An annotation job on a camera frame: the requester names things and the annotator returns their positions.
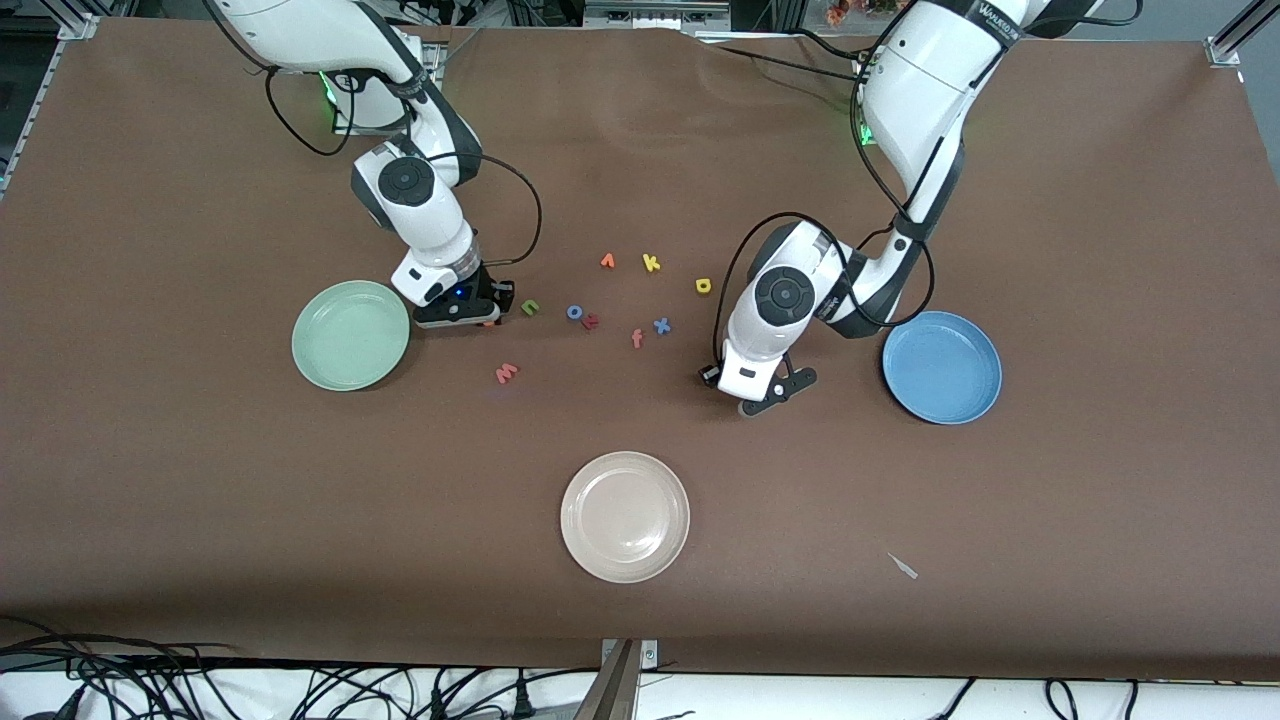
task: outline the power cord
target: power cord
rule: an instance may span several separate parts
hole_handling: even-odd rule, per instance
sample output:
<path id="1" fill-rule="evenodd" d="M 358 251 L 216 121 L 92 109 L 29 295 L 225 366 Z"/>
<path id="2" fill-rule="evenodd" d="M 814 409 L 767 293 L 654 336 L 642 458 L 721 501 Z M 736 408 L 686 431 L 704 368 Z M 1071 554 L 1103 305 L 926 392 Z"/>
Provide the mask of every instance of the power cord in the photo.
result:
<path id="1" fill-rule="evenodd" d="M 271 65 L 270 68 L 268 68 L 266 82 L 264 83 L 264 88 L 266 91 L 266 101 L 268 104 L 271 105 L 271 113 L 275 114 L 275 119 L 280 120 L 280 124 L 284 126 L 284 129 L 289 131 L 289 135 L 292 135 L 294 140 L 305 145 L 307 150 L 315 152 L 316 155 L 320 155 L 321 158 L 333 158 L 338 152 L 342 152 L 342 149 L 347 146 L 347 141 L 351 140 L 351 128 L 356 124 L 356 94 L 355 92 L 349 94 L 351 109 L 347 113 L 347 129 L 346 132 L 342 133 L 342 140 L 338 141 L 338 146 L 334 147 L 333 150 L 320 150 L 315 145 L 307 142 L 307 140 L 302 137 L 298 133 L 298 131 L 293 129 L 293 126 L 289 124 L 289 120 L 285 120 L 284 115 L 280 113 L 280 108 L 276 106 L 275 96 L 271 94 L 271 79 L 275 78 L 275 73 L 278 72 L 280 72 L 279 65 Z"/>
<path id="2" fill-rule="evenodd" d="M 1110 18 L 1088 18 L 1088 17 L 1084 17 L 1084 15 L 1078 15 L 1078 17 L 1074 17 L 1074 18 L 1070 18 L 1070 17 L 1068 17 L 1068 18 L 1041 18 L 1038 20 L 1033 20 L 1029 26 L 1024 27 L 1023 32 L 1030 32 L 1030 31 L 1033 31 L 1033 29 L 1036 29 L 1038 27 L 1043 27 L 1043 26 L 1052 24 L 1052 23 L 1078 23 L 1078 24 L 1084 24 L 1084 26 L 1124 27 L 1124 26 L 1128 26 L 1128 24 L 1133 24 L 1134 20 L 1137 20 L 1139 17 L 1142 17 L 1142 9 L 1143 9 L 1142 5 L 1143 5 L 1143 3 L 1144 3 L 1144 0 L 1134 0 L 1134 3 L 1133 3 L 1133 14 L 1129 15 L 1128 18 L 1110 19 Z"/>
<path id="3" fill-rule="evenodd" d="M 599 670 L 599 669 L 598 667 L 570 667 L 567 670 L 552 670 L 550 673 L 543 673 L 541 675 L 536 675 L 536 676 L 529 678 L 525 682 L 526 683 L 534 683 L 534 682 L 538 682 L 538 680 L 545 680 L 547 678 L 557 678 L 559 675 L 568 675 L 571 673 L 594 673 L 596 670 Z M 453 720 L 457 720 L 458 717 L 466 717 L 467 715 L 471 715 L 472 712 L 477 711 L 479 708 L 481 708 L 481 707 L 484 707 L 486 705 L 490 705 L 495 698 L 498 698 L 498 697 L 500 697 L 500 696 L 503 696 L 506 693 L 509 693 L 511 691 L 516 689 L 517 685 L 518 685 L 518 680 L 516 683 L 512 683 L 512 684 L 509 684 L 509 685 L 499 689 L 499 691 L 489 693 L 488 696 L 485 696 L 485 697 L 477 700 L 476 702 L 474 702 L 470 707 L 467 707 L 462 712 L 460 712 L 457 715 L 451 715 L 451 717 Z"/>
<path id="4" fill-rule="evenodd" d="M 529 258 L 530 255 L 532 255 L 534 250 L 538 247 L 538 240 L 543 234 L 543 197 L 541 195 L 538 193 L 538 188 L 534 187 L 534 181 L 529 179 L 529 176 L 520 172 L 515 165 L 507 163 L 506 160 L 499 160 L 498 158 L 494 158 L 492 155 L 485 155 L 484 152 L 462 152 L 462 151 L 440 152 L 439 155 L 431 155 L 430 158 L 425 158 L 425 160 L 428 163 L 431 163 L 434 160 L 443 160 L 444 158 L 479 158 L 480 160 L 498 165 L 499 168 L 520 178 L 520 182 L 525 183 L 525 187 L 529 188 L 529 193 L 534 196 L 534 205 L 538 208 L 538 223 L 534 225 L 534 240 L 529 242 L 529 247 L 525 249 L 525 251 L 521 252 L 520 255 L 504 260 L 493 260 L 485 263 L 485 265 L 490 268 L 502 265 L 515 265 L 516 263 L 520 263 L 526 258 Z"/>
<path id="5" fill-rule="evenodd" d="M 538 708 L 529 702 L 529 683 L 525 682 L 525 669 L 516 671 L 516 706 L 511 711 L 512 720 L 527 720 L 538 715 Z"/>
<path id="6" fill-rule="evenodd" d="M 723 47 L 721 45 L 717 45 L 717 47 L 719 50 L 726 51 L 726 53 L 732 53 L 733 55 L 741 55 L 744 58 L 753 58 L 753 59 L 756 59 L 756 60 L 764 60 L 765 63 L 773 63 L 776 65 L 785 65 L 787 68 L 795 68 L 797 70 L 804 70 L 806 73 L 814 73 L 814 74 L 819 74 L 819 76 L 827 76 L 827 77 L 833 77 L 833 78 L 840 78 L 840 79 L 847 79 L 847 81 L 851 81 L 851 82 L 856 82 L 858 81 L 856 76 L 850 76 L 850 74 L 845 74 L 845 73 L 837 73 L 835 70 L 824 70 L 822 68 L 815 68 L 813 65 L 804 65 L 801 63 L 792 63 L 791 60 L 783 60 L 781 58 L 772 58 L 769 55 L 760 55 L 758 53 L 749 53 L 746 50 L 739 50 L 737 47 Z"/>
<path id="7" fill-rule="evenodd" d="M 957 692 L 956 696 L 951 698 L 951 705 L 948 705 L 947 708 L 943 710 L 941 715 L 934 715 L 933 720 L 951 720 L 951 715 L 954 715 L 956 708 L 960 707 L 960 701 L 964 700 L 964 696 L 969 694 L 969 688 L 972 688 L 973 684 L 977 682 L 978 678 L 969 678 L 968 680 L 965 680 L 964 685 L 960 687 L 960 692 Z"/>
<path id="8" fill-rule="evenodd" d="M 818 35 L 818 33 L 815 33 L 815 32 L 813 32 L 810 29 L 805 29 L 803 27 L 791 28 L 791 29 L 787 29 L 787 31 L 783 31 L 783 32 L 787 33 L 787 35 L 800 35 L 800 36 L 808 37 L 809 40 L 817 42 L 818 46 L 822 47 L 823 50 L 826 50 L 827 53 L 829 53 L 829 54 L 832 54 L 832 55 L 835 55 L 837 58 L 844 58 L 846 60 L 852 60 L 855 63 L 860 63 L 863 60 L 863 55 L 867 54 L 868 50 L 869 50 L 869 49 L 868 50 L 841 50 L 840 47 L 836 47 L 835 45 L 827 42 L 827 40 L 824 37 L 822 37 L 820 35 Z"/>
<path id="9" fill-rule="evenodd" d="M 1124 707 L 1124 720 L 1133 720 L 1133 706 L 1138 703 L 1138 680 L 1126 680 L 1129 683 L 1129 701 L 1125 702 Z M 1053 700 L 1053 688 L 1062 688 L 1062 693 L 1066 694 L 1066 707 L 1070 715 L 1062 712 L 1062 708 L 1057 706 L 1057 701 Z M 1071 687 L 1066 684 L 1066 680 L 1059 678 L 1050 678 L 1044 680 L 1044 702 L 1048 703 L 1048 708 L 1057 715 L 1059 720 L 1080 720 L 1080 712 L 1075 707 L 1075 696 L 1071 693 Z"/>
<path id="10" fill-rule="evenodd" d="M 227 42 L 232 44 L 232 47 L 234 47 L 241 55 L 244 56 L 246 60 L 248 60 L 253 67 L 256 67 L 259 72 L 270 69 L 271 65 L 266 65 L 265 63 L 251 55 L 250 51 L 244 50 L 244 47 L 236 40 L 236 37 L 232 36 L 230 31 L 227 29 L 227 26 L 223 24 L 223 18 L 219 17 L 218 10 L 214 9 L 214 6 L 209 3 L 209 0 L 200 0 L 200 4 L 205 6 L 205 10 L 209 13 L 209 17 L 212 18 L 214 24 L 218 26 L 218 31 L 223 33 L 223 37 L 227 38 Z"/>

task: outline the brown table cover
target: brown table cover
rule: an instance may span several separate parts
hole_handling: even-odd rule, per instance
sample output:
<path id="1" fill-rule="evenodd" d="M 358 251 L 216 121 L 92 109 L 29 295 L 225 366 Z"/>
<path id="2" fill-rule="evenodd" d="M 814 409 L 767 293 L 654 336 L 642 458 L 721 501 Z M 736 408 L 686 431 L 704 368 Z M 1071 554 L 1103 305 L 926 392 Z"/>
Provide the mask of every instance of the brown table cover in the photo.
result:
<path id="1" fill-rule="evenodd" d="M 1280 192 L 1198 45 L 1028 41 L 974 108 L 933 306 L 1005 384 L 965 427 L 895 404 L 883 336 L 813 327 L 819 384 L 755 420 L 695 380 L 694 281 L 719 290 L 748 228 L 803 210 L 856 242 L 891 206 L 847 83 L 666 31 L 461 50 L 448 95 L 545 201 L 499 274 L 543 310 L 415 329 L 384 382 L 320 391 L 298 311 L 403 245 L 348 190 L 376 141 L 311 155 L 246 67 L 210 23 L 106 19 L 56 72 L 0 202 L 0 609 L 274 657 L 568 666 L 635 635 L 684 670 L 1280 671 Z M 312 78 L 276 86 L 337 140 Z M 517 181 L 457 195 L 488 258 L 525 246 Z M 570 477 L 621 448 L 692 506 L 677 562 L 626 587 L 558 529 Z"/>

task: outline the metal bracket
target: metal bracket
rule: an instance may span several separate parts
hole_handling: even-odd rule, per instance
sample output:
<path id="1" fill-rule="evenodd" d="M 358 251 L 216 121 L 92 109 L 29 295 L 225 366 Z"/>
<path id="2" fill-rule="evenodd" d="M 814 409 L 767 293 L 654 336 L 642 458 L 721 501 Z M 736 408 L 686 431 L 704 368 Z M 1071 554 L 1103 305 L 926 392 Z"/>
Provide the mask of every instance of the metal bracket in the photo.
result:
<path id="1" fill-rule="evenodd" d="M 36 124 L 36 114 L 40 113 L 40 108 L 45 104 L 45 95 L 49 92 L 49 86 L 54 82 L 54 70 L 58 69 L 58 63 L 61 61 L 63 51 L 65 50 L 67 41 L 60 41 L 58 47 L 54 49 L 54 56 L 49 59 L 49 68 L 45 70 L 45 77 L 40 81 L 40 90 L 36 91 L 36 99 L 31 102 L 27 119 L 22 123 L 22 133 L 18 136 L 18 142 L 13 146 L 13 155 L 9 156 L 9 164 L 4 167 L 4 172 L 0 173 L 0 200 L 4 200 L 5 190 L 9 187 L 9 178 L 18 167 L 22 151 L 27 147 L 27 137 L 31 136 L 31 128 Z"/>
<path id="2" fill-rule="evenodd" d="M 97 32 L 97 23 L 101 20 L 97 15 L 83 14 L 84 22 L 79 26 L 63 26 L 58 31 L 58 40 L 70 41 L 70 40 L 88 40 L 93 37 Z"/>
<path id="3" fill-rule="evenodd" d="M 1204 40 L 1204 54 L 1215 68 L 1234 68 L 1240 64 L 1236 53 L 1272 18 L 1280 14 L 1280 0 L 1251 0 L 1222 29 Z"/>
<path id="4" fill-rule="evenodd" d="M 600 665 L 609 659 L 609 653 L 621 641 L 604 641 L 600 647 Z M 653 670 L 658 666 L 658 641 L 640 641 L 640 669 Z"/>
<path id="5" fill-rule="evenodd" d="M 1212 37 L 1204 38 L 1204 55 L 1208 56 L 1208 64 L 1215 68 L 1234 68 L 1240 64 L 1240 54 L 1234 50 L 1225 56 L 1220 55 Z"/>

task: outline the black cable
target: black cable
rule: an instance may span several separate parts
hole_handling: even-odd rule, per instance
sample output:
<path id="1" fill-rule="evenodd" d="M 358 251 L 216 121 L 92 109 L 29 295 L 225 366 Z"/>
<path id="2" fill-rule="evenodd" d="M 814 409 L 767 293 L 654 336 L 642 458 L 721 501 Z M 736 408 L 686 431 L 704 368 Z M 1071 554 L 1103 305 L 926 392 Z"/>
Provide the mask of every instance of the black cable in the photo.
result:
<path id="1" fill-rule="evenodd" d="M 1133 706 L 1138 703 L 1138 680 L 1129 680 L 1129 702 L 1124 706 L 1124 720 L 1133 720 Z"/>
<path id="2" fill-rule="evenodd" d="M 462 152 L 462 151 L 457 151 L 456 150 L 453 152 L 440 152 L 439 155 L 431 155 L 430 158 L 425 158 L 425 160 L 428 163 L 431 163 L 431 161 L 435 161 L 435 160 L 442 160 L 444 158 L 479 158 L 481 160 L 485 160 L 486 163 L 493 163 L 494 165 L 498 165 L 499 168 L 502 168 L 502 169 L 509 172 L 511 174 L 516 176 L 517 178 L 520 178 L 520 182 L 525 183 L 525 187 L 529 188 L 530 195 L 534 196 L 534 205 L 538 208 L 538 223 L 534 227 L 534 240 L 531 240 L 529 242 L 529 247 L 525 249 L 525 251 L 521 252 L 520 255 L 517 255 L 516 258 L 509 258 L 509 259 L 504 259 L 504 260 L 493 260 L 493 261 L 485 263 L 485 265 L 488 265 L 490 268 L 495 268 L 495 266 L 500 266 L 500 265 L 515 265 L 516 263 L 520 263 L 524 259 L 526 259 L 530 255 L 532 255 L 534 254 L 534 249 L 538 247 L 538 238 L 540 238 L 543 236 L 543 197 L 541 197 L 541 195 L 538 193 L 538 188 L 534 187 L 534 181 L 529 179 L 529 176 L 526 176 L 525 173 L 520 172 L 518 169 L 516 169 L 515 165 L 507 163 L 506 160 L 499 160 L 499 159 L 494 158 L 493 155 L 485 155 L 484 152 Z"/>
<path id="3" fill-rule="evenodd" d="M 462 692 L 462 688 L 467 687 L 467 683 L 470 683 L 471 680 L 475 680 L 481 674 L 488 673 L 488 671 L 489 671 L 489 667 L 476 667 L 475 670 L 467 673 L 461 680 L 458 680 L 458 682 L 453 683 L 452 685 L 449 685 L 448 688 L 445 688 L 444 689 L 444 696 L 443 696 L 444 707 L 445 708 L 449 707 L 449 703 L 453 702 L 458 697 L 458 693 Z"/>
<path id="4" fill-rule="evenodd" d="M 726 53 L 732 53 L 735 55 L 741 55 L 744 58 L 754 58 L 756 60 L 764 60 L 765 63 L 774 63 L 774 64 L 778 64 L 778 65 L 785 65 L 787 68 L 795 68 L 797 70 L 805 70 L 808 73 L 814 73 L 814 74 L 827 76 L 827 77 L 833 77 L 833 78 L 840 78 L 840 79 L 847 79 L 847 81 L 852 81 L 852 82 L 858 81 L 856 76 L 850 76 L 850 74 L 845 74 L 845 73 L 837 73 L 837 72 L 833 72 L 833 70 L 824 70 L 822 68 L 814 68 L 813 65 L 803 65 L 800 63 L 792 63 L 791 60 L 783 60 L 781 58 L 771 58 L 768 55 L 760 55 L 758 53 L 748 53 L 746 50 L 739 50 L 736 47 L 724 47 L 722 45 L 717 45 L 717 47 L 719 47 L 721 50 L 723 50 Z"/>
<path id="5" fill-rule="evenodd" d="M 867 50 L 852 50 L 852 51 L 841 50 L 840 47 L 836 47 L 835 45 L 827 42 L 827 40 L 823 38 L 820 35 L 818 35 L 818 33 L 815 33 L 815 32 L 813 32 L 810 29 L 805 29 L 803 27 L 791 28 L 791 29 L 787 29 L 787 31 L 783 31 L 783 32 L 787 33 L 787 35 L 803 35 L 804 37 L 808 37 L 809 40 L 817 42 L 818 46 L 822 47 L 823 50 L 826 50 L 827 53 L 831 53 L 832 55 L 835 55 L 837 58 L 844 58 L 846 60 L 861 61 L 863 53 L 867 53 L 868 50 L 870 50 L 870 49 L 867 49 Z"/>
<path id="6" fill-rule="evenodd" d="M 399 675 L 401 673 L 407 673 L 407 671 L 408 670 L 404 669 L 404 667 L 397 667 L 396 670 L 392 670 L 390 673 L 387 673 L 385 675 L 381 675 L 380 678 L 378 678 L 376 680 L 372 680 L 371 683 L 357 683 L 353 679 L 355 678 L 355 675 L 353 675 L 351 679 L 348 679 L 348 682 L 351 684 L 356 685 L 358 688 L 358 692 L 355 693 L 353 696 L 351 696 L 349 698 L 347 698 L 347 701 L 343 702 L 342 705 L 338 705 L 332 711 L 329 711 L 329 715 L 328 715 L 329 720 L 337 719 L 339 715 L 342 715 L 342 711 L 347 710 L 348 707 L 352 707 L 355 705 L 360 705 L 361 702 L 372 701 L 372 700 L 380 700 L 380 701 L 383 701 L 383 703 L 387 706 L 387 719 L 388 720 L 392 719 L 392 706 L 396 706 L 396 708 L 399 710 L 401 714 L 403 714 L 406 717 L 408 717 L 410 712 L 413 710 L 412 705 L 410 706 L 408 710 L 404 710 L 404 707 L 401 706 L 399 702 L 397 702 L 396 698 L 393 698 L 389 693 L 385 693 L 385 692 L 378 689 L 378 685 L 385 683 L 387 680 L 394 678 L 396 675 Z"/>
<path id="7" fill-rule="evenodd" d="M 817 222 L 813 222 L 813 223 L 817 224 L 819 229 L 822 229 L 820 224 L 818 224 Z M 850 277 L 850 274 L 849 274 L 849 258 L 845 256 L 845 249 L 840 246 L 840 241 L 836 240 L 836 236 L 833 236 L 831 233 L 827 233 L 827 234 L 832 238 L 832 241 L 833 241 L 833 243 L 836 246 L 836 255 L 840 256 L 841 272 L 845 274 L 845 278 L 849 281 L 849 302 L 852 304 L 854 311 L 858 313 L 859 315 L 861 315 L 864 320 L 867 320 L 868 323 L 876 325 L 877 328 L 896 328 L 896 327 L 900 327 L 900 325 L 905 325 L 905 324 L 910 323 L 911 320 L 919 318 L 920 313 L 924 313 L 924 310 L 929 306 L 929 301 L 933 300 L 933 288 L 937 284 L 937 268 L 933 266 L 933 252 L 929 251 L 929 243 L 928 242 L 918 242 L 916 243 L 916 245 L 920 246 L 920 252 L 924 254 L 924 263 L 929 268 L 929 284 L 928 284 L 928 287 L 924 288 L 924 297 L 920 300 L 920 304 L 915 306 L 915 310 L 911 310 L 911 313 L 908 314 L 905 318 L 902 318 L 900 320 L 884 322 L 884 320 L 879 320 L 879 319 L 872 318 L 867 313 L 867 310 L 863 309 L 863 306 L 858 302 L 858 296 L 854 293 L 854 278 Z"/>
<path id="8" fill-rule="evenodd" d="M 463 712 L 462 715 L 454 715 L 453 720 L 461 720 L 462 717 L 466 717 L 467 715 L 475 715 L 476 712 L 480 712 L 480 711 L 484 711 L 484 710 L 497 710 L 498 711 L 498 717 L 500 717 L 502 720 L 507 720 L 507 711 L 503 710 L 502 706 L 498 706 L 498 705 L 481 705 L 480 707 L 477 707 L 475 710 L 468 710 L 468 711 Z"/>
<path id="9" fill-rule="evenodd" d="M 867 237 L 864 237 L 861 242 L 858 243 L 858 247 L 855 250 L 860 251 L 863 247 L 867 247 L 867 243 L 870 242 L 873 237 L 876 237 L 878 234 L 884 234 L 884 233 L 887 233 L 887 232 L 890 232 L 892 229 L 893 229 L 893 223 L 890 223 L 890 224 L 884 225 L 883 228 L 881 228 L 878 231 L 873 231 L 870 234 L 868 234 Z"/>
<path id="10" fill-rule="evenodd" d="M 558 675 L 568 675 L 571 673 L 595 673 L 596 670 L 599 670 L 599 669 L 598 667 L 570 667 L 567 670 L 552 670 L 550 673 L 543 673 L 541 675 L 538 675 L 535 678 L 529 678 L 525 682 L 526 683 L 532 683 L 532 682 L 536 682 L 536 680 L 545 680 L 547 678 L 556 678 Z M 457 715 L 453 715 L 452 717 L 454 720 L 457 717 L 465 717 L 470 712 L 475 711 L 476 708 L 483 707 L 485 705 L 489 705 L 494 698 L 497 698 L 497 697 L 499 697 L 502 694 L 509 693 L 513 689 L 516 689 L 516 683 L 512 683 L 512 684 L 502 688 L 500 691 L 493 692 L 493 693 L 490 693 L 490 694 L 488 694 L 488 696 L 477 700 L 475 703 L 471 705 L 471 707 L 463 710 L 462 712 L 460 712 Z"/>
<path id="11" fill-rule="evenodd" d="M 1052 23 L 1078 23 L 1084 26 L 1103 26 L 1103 27 L 1124 27 L 1133 24 L 1139 17 L 1142 17 L 1142 5 L 1144 0 L 1134 0 L 1133 14 L 1128 18 L 1110 19 L 1110 18 L 1089 18 L 1085 15 L 1076 15 L 1074 18 L 1039 18 L 1033 20 L 1029 26 L 1023 28 L 1023 32 L 1030 32 L 1041 26 L 1047 26 Z"/>
<path id="12" fill-rule="evenodd" d="M 356 94 L 355 92 L 349 94 L 351 111 L 347 115 L 347 131 L 342 135 L 342 140 L 338 141 L 338 146 L 334 147 L 333 150 L 320 150 L 315 145 L 307 142 L 305 137 L 298 135 L 298 131 L 293 129 L 293 126 L 289 124 L 289 120 L 284 119 L 284 115 L 280 114 L 280 109 L 275 105 L 275 96 L 271 94 L 271 79 L 275 77 L 275 73 L 278 72 L 280 72 L 280 68 L 276 65 L 268 68 L 266 82 L 265 82 L 266 101 L 271 105 L 271 111 L 275 113 L 275 119 L 280 120 L 280 124 L 284 126 L 284 129 L 289 131 L 289 135 L 292 135 L 294 140 L 305 145 L 307 150 L 315 152 L 316 155 L 320 155 L 323 158 L 332 158 L 338 152 L 342 152 L 342 149 L 347 146 L 347 141 L 351 140 L 351 128 L 356 124 Z"/>
<path id="13" fill-rule="evenodd" d="M 270 65 L 265 65 L 261 60 L 259 60 L 253 55 L 250 55 L 248 50 L 244 50 L 244 47 L 234 37 L 232 37 L 230 31 L 228 31 L 227 26 L 223 24 L 223 19 L 218 17 L 218 12 L 214 10 L 214 6 L 209 3 L 209 0 L 200 0 L 200 3 L 205 6 L 205 10 L 209 12 L 209 17 L 212 18 L 214 24 L 218 26 L 218 31 L 223 33 L 223 37 L 227 38 L 227 42 L 232 44 L 232 47 L 239 51 L 239 54 L 243 55 L 246 60 L 252 63 L 253 67 L 256 67 L 259 70 L 270 69 Z"/>
<path id="14" fill-rule="evenodd" d="M 933 720 L 951 720 L 951 715 L 954 715 L 956 708 L 960 707 L 960 701 L 964 700 L 964 696 L 969 694 L 969 688 L 972 688 L 973 684 L 977 682 L 978 678 L 969 678 L 968 680 L 965 680 L 964 685 L 960 688 L 960 692 L 957 692 L 956 696 L 951 698 L 951 705 L 947 706 L 947 708 L 942 712 L 942 715 L 936 716 Z"/>
<path id="15" fill-rule="evenodd" d="M 1062 715 L 1062 711 L 1057 707 L 1057 701 L 1053 700 L 1053 685 L 1061 685 L 1062 692 L 1066 693 L 1066 705 L 1071 711 L 1070 717 Z M 1065 680 L 1059 680 L 1057 678 L 1044 680 L 1044 702 L 1048 703 L 1048 708 L 1053 711 L 1053 715 L 1057 715 L 1059 720 L 1080 720 L 1080 712 L 1075 708 L 1075 696 L 1071 694 L 1071 688 Z"/>

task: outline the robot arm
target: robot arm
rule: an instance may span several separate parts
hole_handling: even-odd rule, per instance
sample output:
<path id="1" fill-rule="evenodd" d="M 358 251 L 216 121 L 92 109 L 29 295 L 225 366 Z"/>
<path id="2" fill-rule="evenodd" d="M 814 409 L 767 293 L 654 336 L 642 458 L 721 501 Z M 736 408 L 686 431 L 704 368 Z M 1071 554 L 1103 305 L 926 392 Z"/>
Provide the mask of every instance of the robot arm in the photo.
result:
<path id="1" fill-rule="evenodd" d="M 786 400 L 788 386 L 777 368 L 812 318 L 847 338 L 869 337 L 888 323 L 959 179 L 961 128 L 992 70 L 1036 18 L 1079 17 L 1100 4 L 919 0 L 905 10 L 870 60 L 859 105 L 911 193 L 878 258 L 867 258 L 809 222 L 783 225 L 765 240 L 730 315 L 723 365 L 716 375 L 719 389 L 748 401 L 744 414 L 767 407 L 762 401 Z"/>
<path id="2" fill-rule="evenodd" d="M 506 311 L 511 288 L 483 270 L 471 225 L 449 190 L 479 172 L 480 142 L 431 82 L 420 60 L 421 40 L 352 0 L 220 4 L 232 27 L 269 63 L 298 72 L 343 70 L 348 92 L 376 77 L 412 110 L 406 132 L 356 160 L 351 187 L 374 220 L 410 247 L 392 284 L 422 309 L 415 320 L 425 327 L 483 323 Z M 426 160 L 451 152 L 460 155 Z"/>

